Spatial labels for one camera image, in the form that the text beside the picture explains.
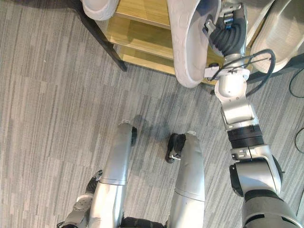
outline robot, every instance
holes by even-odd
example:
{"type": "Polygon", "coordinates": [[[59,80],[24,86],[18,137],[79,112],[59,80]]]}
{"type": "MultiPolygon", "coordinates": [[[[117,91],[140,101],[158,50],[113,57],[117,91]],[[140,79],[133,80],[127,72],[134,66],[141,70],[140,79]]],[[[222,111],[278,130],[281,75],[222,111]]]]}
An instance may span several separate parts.
{"type": "MultiPolygon", "coordinates": [[[[269,146],[264,143],[257,114],[246,96],[258,90],[269,78],[275,64],[271,50],[245,56],[246,9],[242,3],[223,3],[216,25],[208,18],[203,31],[212,47],[225,58],[217,79],[215,95],[221,102],[221,115],[231,142],[229,168],[233,191],[244,198],[244,228],[303,228],[290,207],[279,198],[283,172],[269,146]],[[263,55],[270,67],[260,86],[246,94],[250,71],[246,59],[263,55]]],[[[103,171],[90,180],[85,194],[79,196],[63,228],[202,228],[204,217],[203,153],[195,132],[172,134],[166,161],[180,160],[180,168],[165,225],[145,219],[124,218],[128,162],[137,130],[128,121],[117,129],[103,171]]]]}

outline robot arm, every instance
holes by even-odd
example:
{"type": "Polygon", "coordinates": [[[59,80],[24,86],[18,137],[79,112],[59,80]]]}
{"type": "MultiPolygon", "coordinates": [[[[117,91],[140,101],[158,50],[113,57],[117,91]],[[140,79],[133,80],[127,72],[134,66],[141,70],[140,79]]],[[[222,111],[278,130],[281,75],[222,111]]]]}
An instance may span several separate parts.
{"type": "Polygon", "coordinates": [[[237,161],[229,168],[231,185],[237,195],[245,198],[243,227],[302,228],[295,214],[278,196],[283,173],[269,146],[264,144],[257,115],[246,98],[246,80],[250,72],[243,68],[244,5],[226,3],[221,11],[217,26],[208,20],[204,32],[209,35],[213,47],[223,54],[224,65],[229,66],[217,75],[214,91],[222,105],[221,115],[232,145],[231,157],[237,161]]]}

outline black wire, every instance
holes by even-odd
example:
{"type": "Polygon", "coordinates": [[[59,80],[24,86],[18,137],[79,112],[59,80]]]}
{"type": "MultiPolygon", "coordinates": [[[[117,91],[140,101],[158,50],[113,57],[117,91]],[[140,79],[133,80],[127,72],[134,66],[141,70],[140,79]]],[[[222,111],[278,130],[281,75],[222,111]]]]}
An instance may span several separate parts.
{"type": "Polygon", "coordinates": [[[268,59],[268,58],[263,58],[263,59],[259,59],[259,60],[256,60],[256,61],[248,61],[247,63],[245,63],[245,64],[243,64],[243,65],[239,65],[239,66],[235,66],[234,68],[232,68],[231,69],[231,71],[233,71],[233,70],[235,70],[235,69],[237,69],[237,68],[239,68],[239,67],[247,67],[248,65],[250,65],[250,64],[253,64],[253,63],[257,63],[257,62],[260,62],[260,61],[264,61],[264,60],[266,60],[266,59],[268,59]]]}
{"type": "Polygon", "coordinates": [[[244,57],[235,59],[235,60],[233,60],[233,61],[225,64],[221,69],[219,69],[215,73],[215,75],[211,78],[211,81],[216,78],[216,76],[221,72],[221,70],[227,68],[228,66],[230,66],[230,65],[232,65],[234,63],[237,63],[239,61],[246,60],[246,59],[249,59],[249,61],[251,61],[252,58],[257,57],[257,56],[262,55],[262,54],[265,54],[265,53],[269,53],[270,56],[271,56],[271,58],[270,58],[271,61],[270,61],[270,66],[269,66],[268,72],[267,72],[265,78],[262,80],[262,82],[257,87],[255,87],[252,90],[250,90],[246,94],[246,96],[250,96],[250,95],[254,94],[257,90],[259,90],[266,83],[266,81],[270,78],[270,76],[271,76],[271,74],[272,74],[272,72],[273,72],[273,70],[275,68],[275,65],[276,65],[276,61],[275,61],[276,60],[276,56],[275,56],[274,52],[271,49],[264,49],[264,50],[261,50],[261,51],[258,51],[256,53],[254,53],[254,54],[252,54],[250,56],[244,56],[244,57]]]}
{"type": "Polygon", "coordinates": [[[291,90],[291,84],[292,84],[293,80],[299,75],[299,73],[302,72],[302,70],[304,70],[304,69],[301,69],[301,70],[299,70],[297,73],[295,73],[295,75],[293,75],[293,77],[291,78],[291,80],[290,80],[290,82],[289,82],[289,92],[291,93],[292,96],[297,97],[297,98],[304,98],[304,96],[295,95],[295,94],[293,93],[293,91],[291,90]]]}
{"type": "Polygon", "coordinates": [[[300,153],[304,153],[304,152],[301,151],[300,148],[298,147],[298,145],[296,144],[296,139],[297,139],[297,137],[299,136],[299,134],[300,134],[300,132],[301,132],[302,130],[304,130],[304,127],[302,127],[302,128],[298,131],[298,133],[295,135],[295,138],[294,138],[294,143],[295,143],[294,145],[295,145],[296,149],[297,149],[300,153]]]}
{"type": "MultiPolygon", "coordinates": [[[[292,76],[292,78],[290,79],[290,82],[289,82],[289,92],[291,93],[292,96],[294,96],[294,97],[296,97],[296,98],[304,98],[304,96],[295,95],[295,94],[293,93],[293,91],[291,90],[291,84],[292,84],[293,80],[294,80],[294,79],[299,75],[299,73],[301,73],[303,70],[304,70],[304,69],[301,69],[301,70],[299,70],[298,72],[296,72],[296,73],[292,76]]],[[[294,138],[294,143],[295,143],[294,145],[295,145],[296,149],[297,149],[300,153],[304,153],[304,152],[301,151],[300,148],[298,147],[298,145],[296,144],[296,139],[297,139],[297,137],[299,136],[299,134],[300,134],[300,132],[301,132],[302,130],[304,130],[304,127],[301,128],[301,129],[297,132],[297,134],[295,135],[295,138],[294,138]]]]}
{"type": "Polygon", "coordinates": [[[62,224],[64,224],[64,221],[63,221],[63,222],[59,222],[59,223],[57,224],[57,228],[60,228],[60,227],[62,226],[62,224]]]}

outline wooden shelf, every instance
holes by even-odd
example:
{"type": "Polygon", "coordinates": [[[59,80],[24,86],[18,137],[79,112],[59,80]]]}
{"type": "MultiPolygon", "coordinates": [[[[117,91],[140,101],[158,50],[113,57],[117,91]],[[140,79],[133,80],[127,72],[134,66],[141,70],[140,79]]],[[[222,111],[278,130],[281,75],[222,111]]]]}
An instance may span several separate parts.
{"type": "Polygon", "coordinates": [[[166,0],[120,0],[115,15],[170,29],[166,0]]]}
{"type": "Polygon", "coordinates": [[[151,55],[129,47],[121,47],[119,56],[123,61],[128,63],[155,69],[171,75],[175,74],[173,60],[167,58],[151,55]]]}
{"type": "Polygon", "coordinates": [[[170,30],[126,18],[112,17],[106,36],[114,44],[173,59],[170,30]]]}

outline gray carpet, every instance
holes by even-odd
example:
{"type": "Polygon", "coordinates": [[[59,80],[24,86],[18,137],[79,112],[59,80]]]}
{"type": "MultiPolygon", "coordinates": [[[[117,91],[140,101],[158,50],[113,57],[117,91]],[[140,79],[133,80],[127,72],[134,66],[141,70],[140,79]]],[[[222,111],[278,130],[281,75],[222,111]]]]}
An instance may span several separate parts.
{"type": "MultiPolygon", "coordinates": [[[[186,89],[129,64],[122,72],[71,10],[25,2],[0,1],[0,227],[54,228],[64,220],[128,119],[139,134],[126,216],[167,220],[179,166],[164,160],[167,139],[192,130],[205,151],[205,227],[240,228],[242,198],[230,186],[230,144],[210,88],[186,89]]],[[[293,140],[304,126],[304,99],[288,91],[292,74],[271,79],[250,100],[286,172],[280,196],[297,212],[304,155],[293,140]]],[[[303,88],[302,73],[293,89],[303,88]]],[[[299,143],[303,148],[304,134],[299,143]]]]}

